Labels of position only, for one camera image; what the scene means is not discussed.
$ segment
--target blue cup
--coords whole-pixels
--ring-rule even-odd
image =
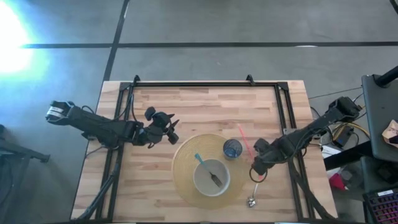
[[[223,152],[228,160],[238,158],[242,154],[242,144],[236,139],[229,139],[224,143]]]

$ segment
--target butcher block tabletop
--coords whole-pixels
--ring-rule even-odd
[[[121,82],[104,82],[96,113],[113,118]],[[313,118],[303,81],[287,81],[298,128]],[[153,106],[157,111],[174,113],[173,121],[179,140],[171,145],[167,137],[153,148],[126,143],[114,208],[114,222],[295,222],[297,221],[292,185],[287,164],[269,169],[267,179],[259,184],[257,205],[248,208],[246,199],[255,183],[247,176],[242,191],[228,206],[208,210],[197,208],[178,194],[173,182],[172,160],[179,146],[199,134],[217,134],[237,139],[244,148],[242,158],[251,163],[238,125],[242,127],[250,146],[258,138],[272,142],[282,135],[275,90],[267,86],[209,86],[209,87],[135,87],[134,114],[148,125],[145,110]],[[289,116],[284,101],[285,117]],[[127,100],[124,94],[123,107]],[[87,153],[100,146],[91,141]],[[84,161],[71,218],[80,216],[97,195],[104,171],[106,149],[90,154]],[[335,203],[326,176],[319,147],[310,146],[304,157],[311,191],[337,217]],[[110,190],[105,196],[103,216],[108,212]],[[300,198],[307,217],[305,199]]]

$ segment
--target white bowl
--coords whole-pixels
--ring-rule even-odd
[[[223,185],[218,187],[211,179],[210,173],[199,163],[193,171],[193,183],[196,189],[203,195],[216,197],[228,189],[230,176],[228,168],[219,160],[207,159],[204,161],[212,174],[216,175]]]

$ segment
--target gray floor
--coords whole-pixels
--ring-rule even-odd
[[[6,1],[25,30],[24,43],[36,44],[111,43],[122,3]],[[388,0],[132,0],[121,42],[394,41],[396,24]],[[13,40],[13,32],[5,34]],[[48,164],[30,164],[13,223],[68,220],[87,142],[76,129],[48,124],[44,117],[52,100],[95,108],[109,51],[21,50],[30,63],[0,72],[0,123],[14,142],[51,154]],[[241,80],[251,74],[257,80],[304,80],[311,97],[358,87],[361,75],[382,74],[397,65],[396,58],[398,47],[119,49],[110,79]],[[13,58],[7,59],[0,65],[10,65]],[[337,97],[360,93],[310,103],[322,113]],[[366,127],[366,117],[358,123]],[[336,198],[337,205],[348,205]]]

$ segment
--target blue utensil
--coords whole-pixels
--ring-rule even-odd
[[[209,168],[207,167],[207,165],[205,164],[205,162],[201,159],[200,155],[196,153],[196,154],[195,154],[195,158],[196,158],[197,160],[199,160],[200,164],[202,164],[203,167],[210,173],[211,179],[213,180],[213,182],[214,182],[219,188],[221,188],[221,187],[223,186],[223,183],[219,180],[219,178],[218,178],[216,175],[214,175],[214,174],[211,173],[211,171],[209,170]]]

